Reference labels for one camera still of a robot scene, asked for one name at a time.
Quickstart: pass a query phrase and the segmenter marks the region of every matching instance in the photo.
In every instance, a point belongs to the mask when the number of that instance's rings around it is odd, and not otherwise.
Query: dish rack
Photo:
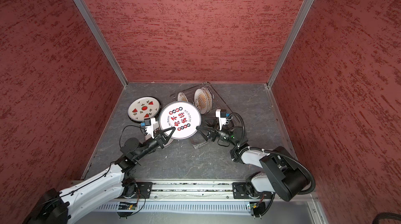
[[[229,114],[233,112],[209,82],[204,82],[204,83],[190,87],[185,90],[176,91],[172,95],[170,95],[170,98],[172,99],[173,102],[177,101],[178,93],[182,92],[182,93],[184,93],[185,97],[188,99],[188,102],[194,104],[195,91],[203,86],[209,90],[209,92],[212,96],[212,109],[210,110],[210,112],[201,116],[202,117],[201,126],[206,126],[206,120],[208,118],[217,119],[216,118],[216,109],[225,109],[227,111],[227,113],[229,113]],[[232,121],[233,121],[234,125],[236,125],[236,126],[241,125],[241,123],[237,120],[236,117],[233,117]],[[198,149],[199,147],[204,146],[207,143],[211,142],[211,141],[205,141],[205,139],[203,139],[203,137],[198,134],[195,134],[195,135],[189,137],[188,139],[195,149]]]

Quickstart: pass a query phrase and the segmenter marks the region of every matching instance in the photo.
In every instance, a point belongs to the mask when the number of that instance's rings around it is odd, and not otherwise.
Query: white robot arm
[[[242,118],[240,118],[242,128],[224,129],[223,126],[232,116],[233,114],[227,115],[224,110],[216,111],[217,122],[214,127],[198,127],[197,129],[208,131],[207,135],[201,132],[207,141],[218,138],[233,144],[234,148],[230,153],[234,162],[252,164],[263,169],[264,173],[260,172],[251,176],[247,179],[245,186],[238,190],[244,191],[251,198],[258,198],[264,191],[270,191],[277,193],[285,201],[290,201],[296,194],[307,194],[313,191],[315,182],[311,173],[292,158],[283,147],[264,150],[246,144]],[[163,148],[175,131],[175,128],[171,127],[157,131],[153,135],[155,123],[154,118],[145,119],[144,125],[147,132],[152,134],[152,138],[144,143],[140,143],[136,138],[129,138],[120,149],[123,155],[117,161],[111,162],[108,169],[73,187],[60,192],[51,189],[43,194],[23,223],[74,224],[107,201],[121,195],[136,194],[137,183],[132,176],[133,168],[139,164],[140,159],[155,151],[157,147]],[[309,182],[311,182],[309,189],[302,190]]]

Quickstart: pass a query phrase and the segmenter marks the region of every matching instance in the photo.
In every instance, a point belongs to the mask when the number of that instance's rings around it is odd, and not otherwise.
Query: black cable
[[[265,195],[262,193],[262,198],[260,199],[260,201],[256,204],[256,206],[259,206],[260,203],[262,203],[263,199],[265,198]]]
[[[392,219],[392,220],[401,220],[401,215],[399,214],[394,214],[394,213],[388,213],[388,212],[384,212],[384,213],[379,213],[378,215],[376,215],[376,217],[374,218],[372,224],[378,224],[380,220],[383,219]]]
[[[270,209],[270,207],[272,206],[272,203],[273,203],[273,200],[274,200],[274,197],[275,197],[275,193],[273,193],[272,194],[272,198],[271,198],[271,200],[270,200],[270,202],[269,202],[269,204],[268,204],[268,207],[266,207],[266,210],[260,215],[260,216],[263,216],[265,213],[267,213],[268,212],[268,210]]]
[[[110,162],[109,169],[108,169],[102,176],[100,176],[100,177],[94,179],[94,180],[91,181],[91,182],[88,182],[88,184],[85,184],[85,185],[83,185],[83,186],[81,186],[81,187],[78,187],[77,189],[75,189],[75,190],[73,190],[73,191],[71,191],[71,192],[69,192],[69,193],[67,193],[67,194],[65,194],[65,195],[63,195],[63,196],[60,196],[60,198],[61,198],[61,197],[64,197],[64,196],[67,196],[67,195],[69,195],[69,194],[73,195],[73,193],[76,192],[76,191],[78,191],[79,189],[81,189],[81,188],[83,188],[83,187],[89,185],[90,183],[92,183],[92,182],[94,182],[94,181],[97,181],[98,179],[100,179],[100,178],[102,178],[102,177],[106,177],[106,176],[107,176],[107,173],[110,171],[110,168],[112,167],[112,163],[114,163],[114,161]]]
[[[233,121],[228,121],[228,124],[223,125],[223,127],[227,130],[231,130],[235,128],[235,125],[233,123]]]
[[[241,117],[238,113],[236,113],[236,112],[230,113],[230,115],[228,115],[228,117],[227,117],[227,120],[232,119],[232,118],[233,118],[233,115],[235,115],[235,116],[238,117],[239,121],[241,122],[241,126],[242,126],[241,138],[239,139],[238,144],[237,144],[237,146],[240,147],[240,146],[243,145],[242,140],[243,140],[244,137],[245,137],[245,123],[244,123],[244,120],[242,119],[242,117]]]
[[[145,202],[143,203],[143,206],[141,207],[141,209],[139,209],[138,211],[136,211],[135,213],[132,213],[132,214],[130,214],[130,215],[127,215],[127,216],[124,216],[125,218],[127,218],[127,217],[129,217],[129,216],[133,216],[134,214],[137,214],[137,213],[139,213],[139,211],[141,211],[142,209],[143,209],[143,207],[145,206],[145,203],[146,203],[146,198],[143,196],[143,194],[139,194],[139,195],[141,195],[143,198],[144,198],[144,200],[145,200]]]
[[[121,137],[123,137],[123,132],[124,132],[124,130],[125,130],[127,127],[129,127],[129,126],[134,126],[134,125],[125,126],[124,129],[123,129],[123,131],[121,131],[120,140],[118,141],[118,144],[120,145],[120,149],[121,149]],[[143,129],[142,127],[140,127],[140,126],[134,126],[134,127],[140,128],[140,129],[141,129],[141,132],[143,133],[143,135],[146,136],[146,133],[142,131],[142,129]]]
[[[294,158],[292,158],[290,156],[287,156],[285,154],[282,154],[280,152],[272,151],[272,150],[262,150],[261,148],[258,148],[258,147],[249,147],[248,146],[248,147],[245,147],[244,149],[242,149],[241,152],[239,152],[238,158],[235,159],[234,161],[238,162],[238,160],[241,158],[242,154],[244,152],[248,151],[248,150],[259,150],[259,151],[262,151],[262,152],[265,152],[265,153],[272,153],[272,154],[276,154],[276,155],[279,155],[279,156],[282,156],[284,158],[287,158],[287,159],[290,159],[290,160],[294,161],[300,167],[302,167],[302,169],[306,172],[306,174],[308,175],[308,177],[310,179],[310,187],[307,190],[300,191],[298,194],[309,194],[309,193],[313,192],[313,190],[315,190],[316,181],[315,181],[315,178],[313,177],[312,173],[304,165],[302,165],[299,161],[297,161],[296,159],[294,159]]]
[[[230,143],[228,143],[228,145],[227,145],[227,146],[225,146],[225,145],[222,145],[222,144],[220,144],[220,143],[219,143],[219,141],[220,141],[220,139],[218,139],[218,140],[217,140],[217,144],[218,144],[219,146],[224,146],[224,147],[228,147],[228,146],[230,146]]]
[[[107,176],[107,173],[110,171],[110,168],[112,167],[112,163],[113,163],[113,162],[114,162],[114,161],[110,162],[109,169],[108,169],[102,176],[100,176],[99,178],[94,179],[93,181],[89,182],[88,184],[85,184],[85,185],[83,185],[83,186],[81,186],[81,187],[78,187],[77,189],[75,189],[75,190],[73,190],[73,191],[71,191],[71,192],[69,192],[69,193],[66,193],[65,195],[60,196],[60,198],[62,198],[62,197],[64,197],[64,196],[67,196],[67,195],[69,195],[69,194],[73,194],[74,192],[76,192],[76,191],[78,191],[79,189],[81,189],[81,188],[83,188],[83,187],[89,185],[90,183],[92,183],[92,182],[94,182],[94,181],[97,181],[98,179],[100,179],[100,178],[102,178],[102,177],[106,177],[106,176]],[[59,198],[57,197],[57,198],[55,198],[55,199],[51,199],[51,200],[45,201],[45,202],[41,203],[41,205],[46,204],[47,202],[50,202],[50,201],[56,201],[56,200],[58,200],[58,199],[59,199]]]

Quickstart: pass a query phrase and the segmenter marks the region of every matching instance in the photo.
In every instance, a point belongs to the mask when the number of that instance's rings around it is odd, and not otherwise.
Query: gray marble surface
[[[129,105],[136,99],[151,96],[163,106],[171,102],[170,94],[195,84],[188,83],[130,83],[117,105],[113,119],[98,145],[98,150],[86,175],[89,178],[103,169],[111,161],[121,156],[118,139],[127,125],[135,125],[128,118]],[[238,112],[245,122],[250,146],[273,149],[283,145],[271,104],[262,84],[213,84],[213,88]],[[122,145],[128,138],[144,140],[140,129],[127,127],[122,137]],[[232,148],[219,146],[217,142],[194,149],[188,140],[175,140],[170,146],[156,150],[144,157],[136,166],[135,177],[139,179],[245,179],[246,176],[261,171],[253,165],[243,165],[231,161]]]

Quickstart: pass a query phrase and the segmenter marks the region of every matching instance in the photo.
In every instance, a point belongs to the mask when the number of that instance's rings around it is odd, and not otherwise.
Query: cable
[[[237,144],[237,146],[240,147],[240,146],[243,145],[242,140],[243,140],[244,137],[245,137],[245,123],[244,123],[244,120],[242,119],[242,117],[241,117],[238,113],[236,113],[236,112],[230,113],[230,114],[228,115],[227,119],[228,119],[228,120],[232,119],[232,118],[233,118],[233,115],[235,115],[235,116],[238,117],[239,121],[241,122],[241,126],[242,126],[241,138],[239,139],[238,144]]]
[[[259,151],[262,151],[262,152],[265,152],[265,153],[272,153],[272,154],[276,154],[276,155],[279,155],[279,156],[282,156],[284,158],[287,158],[287,159],[290,159],[290,160],[294,161],[300,167],[302,167],[302,169],[306,172],[306,174],[309,176],[309,179],[310,179],[310,187],[307,190],[300,191],[298,194],[309,194],[309,193],[313,192],[313,190],[315,190],[316,181],[315,181],[315,178],[313,177],[312,173],[304,165],[302,165],[299,161],[297,161],[296,159],[294,159],[294,158],[292,158],[290,156],[287,156],[285,154],[282,154],[280,152],[272,151],[272,150],[262,150],[262,149],[260,149],[258,147],[249,147],[249,146],[247,146],[247,147],[245,147],[244,149],[242,149],[239,152],[238,158],[235,159],[234,162],[238,162],[238,160],[241,158],[242,154],[244,152],[248,151],[248,150],[259,150]]]
[[[260,201],[256,204],[256,207],[259,206],[259,204],[263,201],[264,198],[265,198],[265,195],[262,193],[262,198],[261,198]]]
[[[143,209],[143,207],[145,206],[145,203],[146,203],[146,198],[143,196],[143,194],[139,194],[139,195],[141,195],[142,197],[143,197],[143,199],[145,200],[145,202],[143,203],[143,205],[142,205],[142,207],[141,207],[141,209],[139,209],[138,211],[136,211],[135,213],[132,213],[132,214],[130,214],[130,215],[127,215],[127,216],[123,216],[123,217],[125,217],[125,218],[127,218],[127,217],[129,217],[129,216],[133,216],[134,214],[137,214],[137,213],[139,213],[139,211],[141,211],[142,209]]]
[[[270,209],[270,207],[272,206],[272,203],[273,203],[273,200],[274,200],[274,197],[275,197],[275,193],[273,193],[272,194],[272,198],[271,198],[271,200],[270,200],[270,202],[269,202],[269,204],[268,204],[268,207],[266,207],[266,210],[260,215],[260,217],[262,217],[263,215],[265,215],[265,213],[267,213],[268,212],[268,210]]]
[[[134,126],[134,125],[125,126],[124,129],[123,129],[123,131],[121,131],[120,140],[118,141],[118,144],[120,145],[120,149],[121,149],[121,137],[123,137],[123,132],[124,132],[124,130],[125,130],[127,127],[129,127],[129,126]],[[142,129],[143,129],[142,127],[140,127],[140,126],[134,126],[134,127],[140,128],[140,129],[141,129],[141,132],[143,133],[143,135],[146,135],[146,134],[142,131]]]
[[[138,204],[139,202],[139,198],[140,198],[141,192],[139,191],[139,187],[138,187],[138,198],[136,199],[136,203]]]
[[[83,187],[89,185],[90,183],[92,183],[92,182],[94,182],[94,181],[97,181],[98,179],[100,179],[100,178],[102,178],[102,177],[106,177],[106,176],[107,176],[107,173],[110,171],[110,168],[112,167],[112,163],[113,163],[113,162],[114,162],[114,161],[110,162],[109,169],[108,169],[102,176],[100,176],[100,177],[94,179],[94,180],[91,181],[91,182],[88,182],[88,184],[85,184],[85,185],[83,185],[83,186],[81,186],[81,187],[78,187],[77,189],[75,189],[75,190],[73,190],[73,191],[71,191],[71,192],[69,192],[69,193],[66,193],[65,195],[62,195],[62,196],[57,197],[57,198],[55,198],[55,199],[51,199],[51,200],[45,201],[45,202],[41,203],[41,205],[46,204],[47,202],[50,202],[50,201],[56,201],[56,200],[58,200],[59,198],[61,199],[62,197],[67,196],[67,195],[70,195],[70,194],[73,195],[74,192],[78,191],[79,189],[81,189],[81,188],[83,188]]]
[[[394,213],[388,213],[388,212],[384,212],[384,213],[379,213],[378,215],[376,215],[376,217],[374,218],[372,224],[378,224],[380,220],[383,219],[393,219],[393,220],[401,220],[401,215],[399,214],[394,214]]]
[[[218,140],[217,140],[217,144],[218,144],[219,146],[224,146],[224,147],[228,147],[228,146],[230,146],[230,143],[228,143],[228,145],[227,145],[227,146],[225,146],[225,145],[222,145],[222,144],[220,144],[218,141],[220,141],[220,139],[218,139]]]
[[[137,187],[137,189],[138,189],[138,191],[137,191],[137,192],[133,192],[131,196],[127,196],[127,195],[121,195],[121,196],[124,197],[124,198],[126,198],[126,199],[132,199],[132,197],[133,197],[134,195],[136,195],[136,202],[138,203],[139,194],[140,194],[140,192],[139,192],[139,187]]]
[[[69,193],[67,193],[67,194],[65,194],[65,195],[63,195],[63,196],[60,196],[60,198],[61,198],[61,197],[64,197],[64,196],[67,196],[67,195],[69,195],[69,194],[73,195],[73,193],[76,192],[76,191],[78,191],[79,189],[81,189],[81,188],[83,188],[83,187],[89,185],[90,183],[92,183],[92,182],[94,182],[94,181],[97,181],[98,179],[100,179],[100,178],[102,178],[102,177],[106,177],[106,176],[107,176],[107,173],[110,171],[110,168],[112,167],[112,163],[114,163],[114,161],[110,162],[109,169],[108,169],[102,176],[100,176],[100,177],[94,179],[94,180],[91,181],[91,182],[88,182],[88,184],[85,184],[85,185],[83,185],[83,186],[81,186],[81,187],[78,187],[77,189],[75,189],[75,190],[73,190],[73,191],[71,191],[71,192],[69,192]]]

